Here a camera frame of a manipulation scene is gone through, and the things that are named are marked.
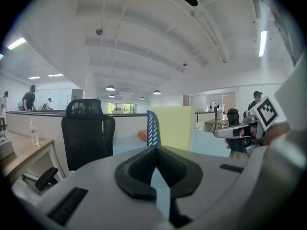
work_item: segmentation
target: black mesh chair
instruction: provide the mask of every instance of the black mesh chair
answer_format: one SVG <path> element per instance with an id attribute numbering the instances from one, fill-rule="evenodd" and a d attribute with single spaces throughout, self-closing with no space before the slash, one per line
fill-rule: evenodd
<path id="1" fill-rule="evenodd" d="M 68 169 L 75 171 L 83 165 L 113 155 L 115 119 L 103 115 L 98 99 L 73 100 L 62 119 L 62 132 Z M 42 191 L 48 183 L 55 184 L 56 168 L 50 168 L 36 182 Z"/>
<path id="2" fill-rule="evenodd" d="M 227 113 L 228 123 L 229 125 L 239 124 L 239 113 L 237 109 L 229 109 Z"/>

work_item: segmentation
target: wooden desk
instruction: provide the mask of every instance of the wooden desk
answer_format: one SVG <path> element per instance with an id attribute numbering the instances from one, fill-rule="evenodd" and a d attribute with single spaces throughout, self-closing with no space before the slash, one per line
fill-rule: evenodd
<path id="1" fill-rule="evenodd" d="M 52 165 L 58 168 L 58 176 L 62 180 L 63 172 L 54 153 L 53 140 L 39 139 L 39 145 L 33 146 L 31 137 L 6 132 L 7 140 L 13 145 L 14 154 L 9 155 L 0 162 L 2 174 L 13 186 L 25 170 L 34 164 L 44 154 L 49 153 Z"/>
<path id="2" fill-rule="evenodd" d="M 228 120 L 218 121 L 218 120 L 213 119 L 213 120 L 207 121 L 206 123 L 211 124 L 210 130 L 209 130 L 209 132 L 211 132 L 211 127 L 213 128 L 213 131 L 215 131 L 217 128 L 221 128 L 222 126 L 227 126 Z"/>

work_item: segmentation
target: gray plastic surface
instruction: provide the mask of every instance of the gray plastic surface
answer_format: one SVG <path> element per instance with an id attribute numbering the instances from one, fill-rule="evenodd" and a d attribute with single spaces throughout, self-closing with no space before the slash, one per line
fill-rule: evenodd
<path id="1" fill-rule="evenodd" d="M 177 200 L 180 212 L 193 219 L 206 212 L 208 213 L 202 217 L 208 216 L 212 220 L 220 219 L 224 214 L 229 214 L 232 209 L 241 207 L 256 181 L 259 171 L 257 166 L 260 165 L 264 153 L 264 149 L 255 151 L 248 163 L 251 169 L 239 174 L 220 169 L 219 166 L 230 164 L 244 167 L 247 160 L 208 156 L 164 147 L 198 163 L 203 170 L 203 179 L 195 193 Z M 80 187 L 89 192 L 65 225 L 70 230 L 173 229 L 174 227 L 161 215 L 155 202 L 132 199 L 115 183 L 116 167 L 145 149 L 147 147 L 83 166 L 49 189 L 37 205 L 38 209 L 45 214 L 49 213 L 72 188 Z"/>

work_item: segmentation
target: ceiling light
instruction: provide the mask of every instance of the ceiling light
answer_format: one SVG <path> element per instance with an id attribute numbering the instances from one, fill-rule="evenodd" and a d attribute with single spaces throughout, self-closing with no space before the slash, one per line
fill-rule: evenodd
<path id="1" fill-rule="evenodd" d="M 36 77 L 30 77 L 29 79 L 39 79 L 40 76 L 36 76 Z"/>
<path id="2" fill-rule="evenodd" d="M 115 88 L 114 88 L 114 86 L 113 86 L 113 85 L 108 85 L 108 86 L 106 87 L 106 90 L 109 90 L 109 91 L 114 91 L 114 90 L 115 90 Z"/>
<path id="3" fill-rule="evenodd" d="M 9 45 L 8 48 L 9 49 L 16 48 L 17 46 L 19 46 L 20 44 L 23 44 L 24 42 L 26 42 L 26 40 L 23 37 L 19 38 L 17 41 L 15 41 L 11 45 Z"/>
<path id="4" fill-rule="evenodd" d="M 259 57 L 262 57 L 265 50 L 265 44 L 267 42 L 267 34 L 268 31 L 261 32 L 261 41 L 260 41 L 260 50 L 259 50 Z"/>
<path id="5" fill-rule="evenodd" d="M 51 75 L 48 75 L 48 77 L 60 77 L 60 76 L 63 76 L 63 74 L 51 74 Z"/>

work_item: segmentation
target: cap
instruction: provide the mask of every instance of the cap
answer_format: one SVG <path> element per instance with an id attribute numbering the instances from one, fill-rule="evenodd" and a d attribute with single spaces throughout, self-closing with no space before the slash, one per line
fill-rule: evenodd
<path id="1" fill-rule="evenodd" d="M 254 92 L 254 98 L 255 98 L 256 96 L 259 96 L 259 95 L 262 95 L 262 92 L 259 92 L 259 91 L 255 91 L 255 92 Z"/>

